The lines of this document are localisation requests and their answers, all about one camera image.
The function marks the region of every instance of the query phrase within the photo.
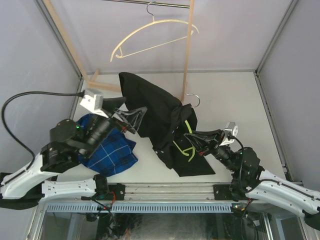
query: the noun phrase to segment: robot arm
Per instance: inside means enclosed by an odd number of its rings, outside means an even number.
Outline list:
[[[231,122],[224,131],[194,131],[186,133],[185,137],[200,155],[212,154],[232,172],[229,190],[235,200],[247,197],[265,201],[304,217],[306,224],[320,230],[320,192],[296,185],[264,169],[251,147],[233,152],[228,140],[238,141],[237,133],[238,127]]]
[[[0,173],[0,207],[12,208],[14,203],[28,201],[37,204],[48,199],[91,197],[101,192],[98,189],[106,188],[107,179],[99,175],[75,182],[47,179],[79,165],[79,156],[90,158],[114,128],[133,134],[137,131],[147,108],[121,111],[119,108],[125,100],[125,97],[104,99],[100,91],[86,89],[80,105],[93,113],[88,127],[83,129],[71,119],[62,120],[50,130],[50,143],[34,161],[13,174]]]

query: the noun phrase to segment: neon yellow strap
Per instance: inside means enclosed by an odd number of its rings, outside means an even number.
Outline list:
[[[185,156],[187,156],[187,157],[190,155],[189,153],[186,153],[186,152],[185,152],[186,150],[190,150],[189,148],[188,148],[188,149],[185,149],[185,150],[182,150],[175,141],[173,141],[173,143],[174,143],[174,145],[179,149],[179,151],[180,151],[183,155],[185,155]]]
[[[189,122],[188,122],[187,120],[185,120],[184,123],[185,123],[186,127],[188,128],[189,133],[192,134],[192,129],[191,129],[190,125],[189,125]],[[179,150],[184,156],[187,156],[187,157],[190,156],[190,154],[189,154],[189,153],[186,153],[186,152],[192,149],[192,155],[191,155],[191,157],[189,158],[188,162],[190,162],[190,161],[194,158],[194,156],[196,155],[196,149],[195,149],[194,146],[189,147],[189,148],[187,148],[187,149],[185,149],[185,150],[182,150],[175,141],[173,141],[173,143],[174,143],[174,145],[178,148],[178,150]]]
[[[189,125],[189,122],[188,122],[187,120],[185,120],[184,123],[185,123],[186,127],[188,128],[189,133],[192,134],[192,129],[191,129],[190,125]],[[194,146],[192,146],[192,155],[191,155],[191,157],[189,158],[188,162],[190,162],[190,161],[194,158],[195,155],[196,155],[196,149],[195,149]]]

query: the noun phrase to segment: wire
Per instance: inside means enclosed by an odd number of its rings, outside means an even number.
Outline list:
[[[240,171],[239,171],[239,187],[240,187],[240,191],[242,193],[247,194],[249,191],[245,190],[242,187],[242,168],[244,165],[244,151],[245,151],[246,147],[244,147],[244,145],[240,142],[240,140],[238,138],[236,138],[235,136],[229,136],[229,138],[236,140],[239,143],[239,145],[241,146],[241,148],[240,148],[240,150],[241,150],[241,153],[240,153],[241,165],[240,165]]]
[[[115,228],[116,228],[116,237],[117,237],[117,239],[119,239],[119,238],[120,238],[120,236],[119,236],[119,229],[118,229],[118,225],[117,225],[117,222],[116,222],[116,220],[115,220],[115,217],[114,217],[114,215],[111,213],[110,210],[108,210],[108,212],[109,212],[109,214],[110,214],[110,216],[111,216],[111,218],[112,218],[112,221],[113,221],[113,223],[114,223],[114,226],[115,226]]]
[[[26,92],[22,92],[19,94],[16,94],[12,97],[10,97],[8,100],[5,101],[5,103],[2,105],[2,109],[1,109],[1,121],[2,124],[5,128],[5,130],[9,133],[9,135],[18,143],[20,144],[24,149],[26,149],[32,156],[32,160],[29,163],[29,165],[26,167],[25,170],[19,172],[18,174],[16,174],[15,176],[13,176],[11,179],[9,179],[8,181],[6,181],[4,184],[7,184],[9,182],[11,182],[13,179],[17,178],[18,176],[20,176],[21,174],[23,174],[25,171],[29,170],[30,167],[32,166],[32,164],[34,163],[36,156],[34,154],[34,152],[27,147],[22,141],[20,141],[13,133],[12,131],[9,129],[6,119],[5,119],[5,111],[6,111],[6,107],[8,106],[8,104],[13,101],[14,99],[17,99],[19,97],[22,96],[26,96],[26,95],[52,95],[52,96],[74,96],[74,97],[83,97],[85,95],[85,92],[77,92],[77,93],[58,93],[58,92],[49,92],[49,91],[26,91]]]
[[[259,240],[259,232],[258,232],[257,225],[255,224],[255,222],[249,216],[247,217],[247,219],[253,225],[253,228],[254,228],[254,239]]]
[[[115,201],[116,201],[116,195],[113,191],[110,192],[112,195],[113,195],[113,200],[112,200],[112,203],[111,203],[111,207],[114,205]]]
[[[241,217],[241,222],[240,222],[240,230],[241,230],[241,238],[242,240],[244,240],[244,234],[243,234],[243,231],[242,231],[242,223],[243,223],[243,220],[244,220],[244,217],[246,215],[246,211],[247,209],[249,208],[249,206],[252,204],[252,202],[254,201],[254,199],[250,199],[249,202],[247,203],[247,205],[245,206],[244,210],[243,210],[243,214],[242,214],[242,217]],[[256,236],[257,236],[257,240],[259,240],[259,234],[258,234],[258,229],[257,229],[257,226],[254,224],[254,227],[255,227],[255,231],[256,231]]]
[[[56,216],[56,214],[55,214],[54,212],[53,212],[53,217],[54,217],[55,225],[56,225],[57,227],[59,227],[59,228],[63,228],[63,227],[65,227],[65,225],[64,225],[64,224],[62,224],[62,225],[59,225],[59,224],[58,224],[57,216]]]

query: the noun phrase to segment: black jacket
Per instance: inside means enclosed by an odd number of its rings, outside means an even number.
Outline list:
[[[184,137],[188,133],[185,120],[196,130],[197,117],[190,104],[182,105],[179,99],[145,79],[128,72],[119,74],[122,95],[128,110],[147,107],[138,133],[150,138],[153,150],[169,169],[180,177],[215,174],[204,156],[197,153],[191,161],[192,150],[181,150],[192,145]]]

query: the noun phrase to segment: blue plaid shirt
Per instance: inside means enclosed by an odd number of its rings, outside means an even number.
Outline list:
[[[86,129],[91,116],[91,113],[84,115],[77,124]],[[132,152],[135,145],[134,141],[126,139],[123,133],[114,128],[90,159],[82,156],[78,159],[87,168],[110,177],[129,169],[138,161]]]

